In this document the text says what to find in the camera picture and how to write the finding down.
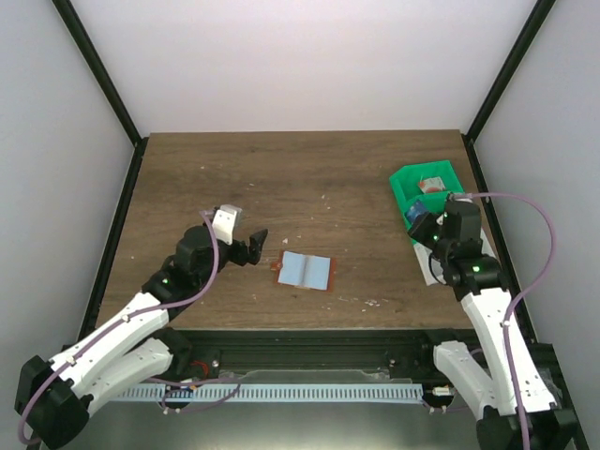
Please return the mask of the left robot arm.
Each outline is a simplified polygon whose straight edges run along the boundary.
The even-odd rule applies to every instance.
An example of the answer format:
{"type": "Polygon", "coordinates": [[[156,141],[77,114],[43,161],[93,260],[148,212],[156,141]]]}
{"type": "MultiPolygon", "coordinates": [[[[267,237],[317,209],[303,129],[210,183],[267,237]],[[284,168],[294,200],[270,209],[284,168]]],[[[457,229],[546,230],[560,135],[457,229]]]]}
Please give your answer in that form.
{"type": "Polygon", "coordinates": [[[19,441],[59,449],[116,395],[186,365],[186,342],[170,322],[208,292],[227,263],[261,260],[268,231],[240,241],[233,230],[217,217],[187,229],[174,253],[115,316],[50,359],[26,361],[14,403],[19,441]]]}

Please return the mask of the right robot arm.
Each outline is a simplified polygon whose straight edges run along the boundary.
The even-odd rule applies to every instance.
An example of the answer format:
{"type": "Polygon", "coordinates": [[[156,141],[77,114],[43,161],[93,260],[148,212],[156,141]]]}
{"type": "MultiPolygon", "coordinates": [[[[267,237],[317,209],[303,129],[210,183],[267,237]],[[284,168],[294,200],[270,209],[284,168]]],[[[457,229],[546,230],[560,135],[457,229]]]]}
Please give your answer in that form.
{"type": "Polygon", "coordinates": [[[561,407],[536,367],[515,318],[499,261],[484,251],[481,212],[471,195],[449,195],[440,213],[409,207],[408,235],[439,262],[442,277],[470,319],[486,363],[467,345],[435,346],[433,362],[476,419],[482,449],[564,449],[575,437],[575,413],[561,407]]]}

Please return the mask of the blue card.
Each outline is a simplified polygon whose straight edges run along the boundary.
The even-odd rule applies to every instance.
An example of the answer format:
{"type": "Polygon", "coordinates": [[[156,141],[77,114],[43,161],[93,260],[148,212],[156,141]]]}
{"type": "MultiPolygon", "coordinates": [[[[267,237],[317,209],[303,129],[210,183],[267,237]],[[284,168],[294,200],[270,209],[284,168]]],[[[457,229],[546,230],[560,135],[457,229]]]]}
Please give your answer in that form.
{"type": "Polygon", "coordinates": [[[414,222],[422,215],[428,213],[428,208],[420,200],[415,200],[413,204],[404,213],[407,222],[413,225],[414,222]]]}

